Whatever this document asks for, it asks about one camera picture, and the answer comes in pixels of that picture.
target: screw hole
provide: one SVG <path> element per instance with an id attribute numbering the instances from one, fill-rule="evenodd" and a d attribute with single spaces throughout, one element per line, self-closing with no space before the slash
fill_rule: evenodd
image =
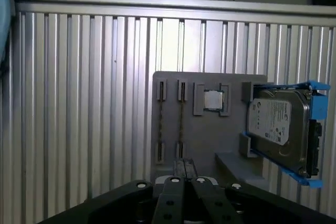
<path id="1" fill-rule="evenodd" d="M 172 215 L 171 215 L 171 214 L 165 214 L 165 215 L 163 216 L 163 219 L 165 219 L 165 220 L 170 220 L 170 219 L 172 219 Z"/>
<path id="2" fill-rule="evenodd" d="M 222 218 L 223 218 L 223 220 L 226 220 L 226 221 L 230 221 L 231 220 L 231 216 L 230 215 L 223 215 Z"/>

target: hard disk drive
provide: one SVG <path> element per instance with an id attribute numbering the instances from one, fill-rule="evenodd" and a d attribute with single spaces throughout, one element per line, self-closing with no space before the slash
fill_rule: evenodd
<path id="1" fill-rule="evenodd" d="M 318 174 L 322 135 L 318 120 L 327 116 L 328 97 L 317 88 L 329 89 L 318 82 L 255 86 L 248 109 L 251 148 L 304 178 Z"/>

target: blue plastic bracket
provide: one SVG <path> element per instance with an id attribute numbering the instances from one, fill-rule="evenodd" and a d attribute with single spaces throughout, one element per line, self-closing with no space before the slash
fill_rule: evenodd
<path id="1" fill-rule="evenodd" d="M 270 159 L 269 157 L 265 156 L 263 153 L 257 151 L 257 150 L 251 150 L 252 152 L 254 152 L 255 154 L 267 158 L 268 160 L 270 160 L 272 163 L 276 164 L 277 166 L 280 167 L 280 169 L 282 170 L 282 172 L 288 174 L 289 176 L 291 176 L 293 179 L 295 179 L 300 185 L 303 186 L 309 186 L 311 188 L 321 188 L 323 186 L 323 182 L 322 180 L 319 179 L 308 179 L 308 178 L 304 178 L 302 176 L 299 176 L 298 174 L 296 174 L 295 172 L 284 168 L 283 166 L 279 165 L 278 163 L 274 162 L 272 159 Z"/>

